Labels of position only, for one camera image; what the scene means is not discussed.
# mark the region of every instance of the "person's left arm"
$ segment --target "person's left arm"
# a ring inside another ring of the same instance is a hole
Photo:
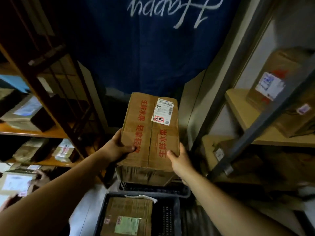
[[[121,130],[77,166],[0,212],[1,235],[57,235],[100,171],[134,151],[119,146],[120,136]]]

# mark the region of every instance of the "person's right hand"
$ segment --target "person's right hand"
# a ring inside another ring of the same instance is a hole
[[[171,150],[167,151],[167,157],[172,162],[174,172],[183,180],[183,183],[187,185],[186,178],[189,177],[190,173],[195,172],[195,169],[192,166],[186,149],[182,143],[179,144],[179,149],[180,154],[178,157]]]

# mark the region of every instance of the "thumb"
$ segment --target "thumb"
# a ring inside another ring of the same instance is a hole
[[[133,152],[135,150],[135,146],[124,146],[120,147],[120,151],[122,154]]]
[[[177,158],[177,156],[171,150],[168,150],[166,155],[171,160],[171,162],[173,162]]]

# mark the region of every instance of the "person's left hand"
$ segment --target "person's left hand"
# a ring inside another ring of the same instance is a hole
[[[120,142],[121,129],[101,149],[97,151],[109,162],[117,161],[123,154],[133,152],[135,146],[123,146]]]

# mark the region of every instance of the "barcode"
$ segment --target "barcode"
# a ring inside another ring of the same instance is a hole
[[[161,104],[165,104],[165,105],[167,105],[167,106],[172,106],[172,104],[171,103],[167,103],[167,102],[163,102],[163,101],[159,101]]]

